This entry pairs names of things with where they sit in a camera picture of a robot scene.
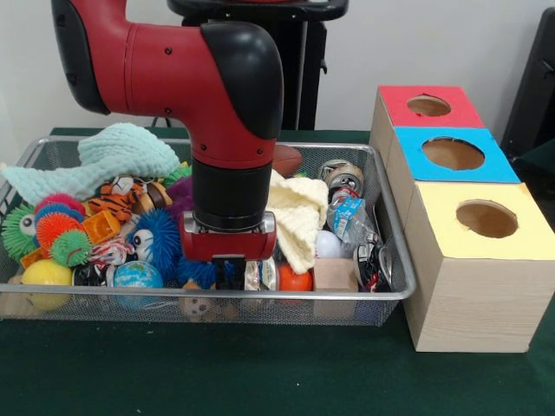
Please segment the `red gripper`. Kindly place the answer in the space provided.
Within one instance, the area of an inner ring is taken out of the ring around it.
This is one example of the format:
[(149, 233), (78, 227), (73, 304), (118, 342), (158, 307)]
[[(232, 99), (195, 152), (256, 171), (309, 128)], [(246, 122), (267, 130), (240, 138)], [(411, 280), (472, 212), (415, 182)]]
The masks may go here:
[(216, 273), (216, 288), (226, 289), (225, 261), (220, 258), (243, 258), (234, 261), (233, 288), (245, 287), (245, 261), (261, 261), (272, 256), (277, 243), (276, 219), (266, 211), (254, 228), (241, 232), (219, 232), (198, 223), (192, 211), (180, 218), (180, 240), (189, 261), (212, 262)]

